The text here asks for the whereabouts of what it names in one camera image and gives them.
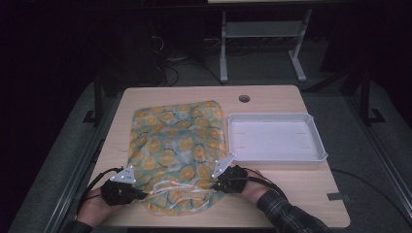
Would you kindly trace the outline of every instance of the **dark background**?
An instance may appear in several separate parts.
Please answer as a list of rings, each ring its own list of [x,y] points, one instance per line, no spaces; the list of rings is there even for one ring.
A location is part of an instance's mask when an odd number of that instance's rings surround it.
[[[149,27],[144,15],[79,13],[73,9],[76,2],[6,0],[0,4],[0,231],[6,232],[66,118],[95,76],[105,77],[109,94],[128,86],[156,85],[161,76],[156,65],[161,61],[151,54],[153,30],[201,57],[203,37],[219,37],[220,20],[216,12],[169,13]],[[367,67],[412,125],[410,10],[393,2],[316,9],[306,39],[330,40],[325,71],[337,72],[354,63]],[[185,23],[187,16],[196,17]],[[285,17],[288,13],[235,16]],[[130,48],[139,52],[130,53]]]

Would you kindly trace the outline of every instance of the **patterned cloth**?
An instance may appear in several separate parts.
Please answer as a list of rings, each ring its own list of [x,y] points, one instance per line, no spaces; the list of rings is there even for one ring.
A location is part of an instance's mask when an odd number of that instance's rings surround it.
[[[199,212],[222,199],[211,189],[215,161],[225,157],[216,101],[135,111],[128,166],[147,207],[161,215]]]

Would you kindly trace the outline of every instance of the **table surface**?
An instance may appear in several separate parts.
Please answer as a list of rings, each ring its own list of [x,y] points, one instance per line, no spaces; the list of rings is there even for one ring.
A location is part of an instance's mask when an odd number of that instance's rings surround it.
[[[239,101],[240,95],[249,95],[251,100],[243,103]],[[221,104],[226,139],[226,119],[232,113],[307,113],[299,90],[293,85],[130,88],[122,96],[91,179],[107,169],[127,165],[135,110],[207,100]],[[259,169],[284,190],[293,205],[321,219],[329,227],[349,225],[343,201],[329,201],[326,196],[338,192],[327,161],[310,168],[278,165]],[[112,175],[108,174],[96,186],[102,185]],[[212,208],[190,216],[154,216],[143,204],[134,202],[114,213],[103,224],[128,227],[272,227],[261,211],[236,194],[227,194]]]

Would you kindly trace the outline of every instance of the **white plastic tray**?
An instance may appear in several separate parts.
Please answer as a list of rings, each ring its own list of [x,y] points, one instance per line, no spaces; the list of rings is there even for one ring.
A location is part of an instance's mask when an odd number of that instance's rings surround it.
[[[317,164],[327,158],[308,114],[231,114],[229,152],[237,163]]]

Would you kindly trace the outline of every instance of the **gray carpet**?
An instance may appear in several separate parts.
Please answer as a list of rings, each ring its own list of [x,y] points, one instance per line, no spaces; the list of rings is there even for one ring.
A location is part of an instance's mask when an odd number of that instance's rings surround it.
[[[228,85],[294,84],[299,88],[306,88],[330,75],[319,72],[327,42],[306,42],[302,47],[299,57],[308,77],[306,83],[298,82],[295,77],[287,55],[288,45],[280,42],[267,50],[260,49],[246,55],[230,56],[227,59]],[[199,63],[196,61],[188,60],[172,66],[179,72],[176,86],[219,85],[213,75],[219,73],[219,60],[216,55],[207,56],[202,66],[197,64]],[[173,83],[173,79],[176,78],[175,72],[167,70],[166,73],[169,82]],[[357,111],[352,107],[353,102],[358,102],[359,95],[353,97],[341,95],[338,88],[342,82],[340,80],[316,93],[302,93],[308,112],[315,118],[326,152],[329,154],[327,161],[332,169],[353,174],[375,186],[399,207],[403,215],[408,216],[375,148],[368,140]],[[99,141],[105,138],[121,93],[118,98],[105,98],[105,121],[98,127],[82,122],[86,112],[93,109],[92,93],[93,89],[90,85],[79,98],[10,232],[44,232],[55,206],[61,201],[58,198],[64,193],[64,186],[71,176],[71,169],[80,159],[79,156],[85,152],[92,152],[85,151],[86,146],[96,149]],[[370,97],[371,107],[379,109],[387,122],[373,124],[367,130],[372,130],[376,134],[406,184],[412,187],[412,171],[409,169],[412,159],[411,128],[396,112],[386,92],[375,83],[371,85]],[[86,173],[85,181],[90,179],[91,169],[92,166]],[[396,208],[375,189],[344,173],[333,172],[333,176],[340,192],[347,195],[345,205],[351,218],[349,227],[333,230],[334,232],[412,231]],[[79,184],[80,190],[83,190],[85,185],[86,182]],[[64,210],[62,214],[66,216],[64,221],[74,217],[78,198],[73,200],[72,207],[67,210],[67,216]],[[201,232],[203,231],[238,232],[239,230],[202,229]],[[94,232],[127,232],[127,229],[99,227]],[[137,229],[136,232],[200,232],[200,230]]]

